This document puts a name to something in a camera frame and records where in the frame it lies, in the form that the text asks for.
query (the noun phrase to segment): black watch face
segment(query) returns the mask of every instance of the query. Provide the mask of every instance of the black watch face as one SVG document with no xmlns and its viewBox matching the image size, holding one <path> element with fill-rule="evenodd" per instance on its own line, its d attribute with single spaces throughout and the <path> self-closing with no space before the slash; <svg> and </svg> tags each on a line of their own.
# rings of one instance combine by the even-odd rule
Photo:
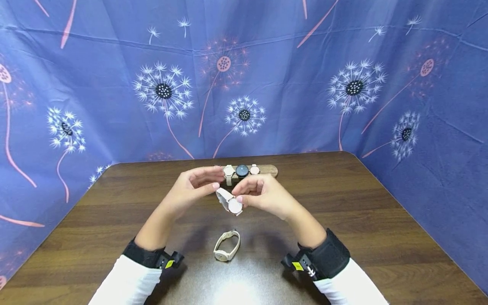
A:
<svg viewBox="0 0 488 305">
<path fill-rule="evenodd" d="M 249 168 L 246 165 L 239 165 L 236 167 L 236 174 L 239 177 L 245 177 L 249 174 Z"/>
</svg>

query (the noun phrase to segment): white sleeve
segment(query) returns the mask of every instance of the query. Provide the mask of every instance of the white sleeve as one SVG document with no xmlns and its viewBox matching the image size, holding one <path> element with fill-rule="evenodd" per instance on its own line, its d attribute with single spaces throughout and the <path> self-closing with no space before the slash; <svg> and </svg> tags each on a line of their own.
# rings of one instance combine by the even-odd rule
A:
<svg viewBox="0 0 488 305">
<path fill-rule="evenodd" d="M 332 305 L 389 304 L 368 275 L 349 259 L 344 270 L 332 279 L 313 282 Z"/>
<path fill-rule="evenodd" d="M 88 305 L 143 305 L 161 273 L 121 255 Z"/>
</svg>

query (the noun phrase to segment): white watch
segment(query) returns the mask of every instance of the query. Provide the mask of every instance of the white watch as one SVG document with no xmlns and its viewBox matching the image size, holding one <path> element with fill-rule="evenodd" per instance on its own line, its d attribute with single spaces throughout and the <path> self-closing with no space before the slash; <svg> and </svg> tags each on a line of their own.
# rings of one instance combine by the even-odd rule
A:
<svg viewBox="0 0 488 305">
<path fill-rule="evenodd" d="M 227 182 L 227 186 L 232 186 L 232 176 L 236 170 L 232 167 L 232 165 L 226 165 L 224 167 L 224 174 L 225 174 L 225 180 Z"/>
<path fill-rule="evenodd" d="M 257 174 L 259 174 L 259 172 L 260 172 L 260 169 L 259 169 L 259 167 L 256 164 L 253 164 L 251 166 L 251 168 L 249 169 L 249 173 L 251 175 L 257 175 Z"/>
<path fill-rule="evenodd" d="M 231 212 L 236 216 L 243 212 L 243 204 L 238 202 L 236 197 L 225 189 L 219 188 L 215 191 L 215 194 L 217 194 L 217 198 L 227 212 Z"/>
<path fill-rule="evenodd" d="M 223 250 L 217 250 L 217 248 L 220 246 L 222 241 L 226 240 L 227 238 L 231 238 L 232 236 L 237 236 L 238 240 L 237 240 L 237 245 L 234 247 L 234 249 L 230 253 L 227 253 Z M 222 236 L 219 238 L 219 240 L 215 244 L 215 248 L 214 248 L 215 258 L 221 262 L 228 262 L 228 261 L 232 260 L 232 258 L 234 258 L 234 255 L 236 255 L 236 252 L 239 249 L 240 245 L 241 245 L 241 236 L 240 236 L 239 232 L 237 232 L 235 229 L 232 231 L 225 232 L 224 234 L 222 234 Z"/>
</svg>

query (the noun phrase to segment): black wrist strap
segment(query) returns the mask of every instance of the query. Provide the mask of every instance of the black wrist strap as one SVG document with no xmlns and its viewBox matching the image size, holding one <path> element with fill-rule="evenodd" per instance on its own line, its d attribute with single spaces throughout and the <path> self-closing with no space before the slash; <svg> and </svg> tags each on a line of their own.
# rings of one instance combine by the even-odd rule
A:
<svg viewBox="0 0 488 305">
<path fill-rule="evenodd" d="M 351 254 L 346 246 L 327 228 L 327 238 L 315 249 L 298 247 L 310 259 L 315 267 L 318 280 L 332 279 L 349 263 Z"/>
<path fill-rule="evenodd" d="M 138 264 L 143 265 L 147 268 L 158 269 L 160 268 L 161 261 L 160 259 L 164 257 L 165 251 L 163 249 L 158 249 L 155 251 L 148 251 L 141 247 L 139 247 L 135 242 L 135 238 L 133 238 L 125 250 L 123 251 L 122 255 L 130 258 L 131 260 L 135 261 Z"/>
</svg>

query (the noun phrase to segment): person's right hand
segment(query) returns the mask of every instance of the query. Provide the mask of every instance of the person's right hand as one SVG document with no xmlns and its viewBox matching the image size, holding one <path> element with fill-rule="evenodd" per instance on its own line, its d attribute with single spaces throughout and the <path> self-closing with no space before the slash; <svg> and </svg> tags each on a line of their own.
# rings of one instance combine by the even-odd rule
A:
<svg viewBox="0 0 488 305">
<path fill-rule="evenodd" d="M 282 220 L 287 220 L 301 206 L 270 174 L 247 176 L 234 187 L 232 195 L 244 207 L 256 207 Z"/>
</svg>

